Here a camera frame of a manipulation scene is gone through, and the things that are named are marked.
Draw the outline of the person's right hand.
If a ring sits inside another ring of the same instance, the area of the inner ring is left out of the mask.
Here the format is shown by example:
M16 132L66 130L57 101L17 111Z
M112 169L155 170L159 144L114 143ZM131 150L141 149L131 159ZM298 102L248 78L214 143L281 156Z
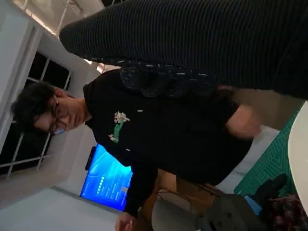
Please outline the person's right hand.
M115 231L132 231L134 223L135 218L129 213L123 212L116 220Z

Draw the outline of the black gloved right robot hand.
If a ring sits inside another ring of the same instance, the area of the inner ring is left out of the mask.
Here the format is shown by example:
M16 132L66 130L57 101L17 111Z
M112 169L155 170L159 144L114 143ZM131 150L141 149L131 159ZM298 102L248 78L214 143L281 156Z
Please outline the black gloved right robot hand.
M62 28L65 49L119 66L146 97L218 87L308 97L305 0L127 0Z

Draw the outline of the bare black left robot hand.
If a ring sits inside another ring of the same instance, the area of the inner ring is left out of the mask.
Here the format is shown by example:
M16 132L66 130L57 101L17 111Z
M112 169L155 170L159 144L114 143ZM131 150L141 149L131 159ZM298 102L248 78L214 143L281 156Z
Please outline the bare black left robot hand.
M261 184L254 194L248 194L244 198L256 215L259 215L270 199L279 196L280 190L288 180L286 174L280 174L275 179L267 180Z

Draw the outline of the person's left hand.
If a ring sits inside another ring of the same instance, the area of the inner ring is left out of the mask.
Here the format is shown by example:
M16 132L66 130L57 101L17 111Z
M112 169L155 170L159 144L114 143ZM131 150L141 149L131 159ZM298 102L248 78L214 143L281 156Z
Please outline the person's left hand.
M261 131L262 123L251 106L240 105L229 118L226 128L239 139L252 139Z

